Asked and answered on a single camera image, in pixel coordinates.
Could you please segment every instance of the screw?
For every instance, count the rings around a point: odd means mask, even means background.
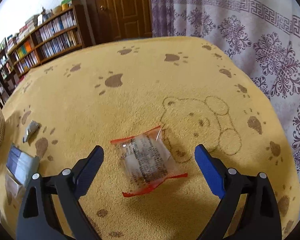
[[[263,179],[265,179],[267,177],[267,174],[265,174],[264,172],[260,172],[259,176]]]
[[[70,169],[64,169],[62,171],[62,175],[66,176],[66,175],[69,175],[71,173],[71,170]]]
[[[32,179],[38,179],[40,177],[39,173],[35,173],[32,175]]]
[[[228,172],[229,172],[229,174],[234,175],[234,174],[237,173],[237,170],[234,169],[234,168],[229,168],[229,169],[228,169]]]

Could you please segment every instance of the yellow blanket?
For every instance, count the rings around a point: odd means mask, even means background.
[[[11,143],[41,158],[43,176],[58,174],[101,145],[105,160],[79,202],[103,239],[196,239],[216,209],[193,157],[204,144],[227,167],[265,172],[275,191],[282,235],[295,226],[300,186],[290,146],[269,100],[216,46],[192,37],[103,44],[33,69],[3,109],[0,148],[0,220],[15,234],[19,205],[6,194],[5,163]],[[41,124],[22,143],[31,120]],[[124,198],[130,185],[111,139],[157,125],[188,178],[170,179],[152,193]],[[61,225],[71,235],[61,206]],[[244,199],[228,233],[238,223]]]

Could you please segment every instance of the bookshelf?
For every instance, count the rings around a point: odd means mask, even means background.
[[[16,85],[14,80],[15,71],[12,67],[12,63],[7,57],[7,47],[0,50],[0,83],[3,86],[4,90],[10,96],[11,91],[9,90],[9,86],[7,84],[8,80],[12,81],[13,86]]]
[[[8,54],[20,78],[31,68],[89,46],[92,42],[83,5],[75,4],[36,27]]]

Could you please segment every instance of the blue gripper pad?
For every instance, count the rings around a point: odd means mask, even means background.
[[[209,153],[200,145],[194,149],[194,159],[206,179],[210,190],[214,195],[222,199],[226,193],[224,190],[223,178],[217,172],[207,154]]]

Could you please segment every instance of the yellow container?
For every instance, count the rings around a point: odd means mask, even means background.
[[[67,3],[64,3],[62,5],[62,10],[65,10],[65,9],[68,9],[69,8],[69,5]]]
[[[57,13],[59,13],[59,12],[61,12],[61,11],[62,11],[62,6],[61,6],[61,5],[55,7],[55,8],[52,10],[53,14],[57,14]]]

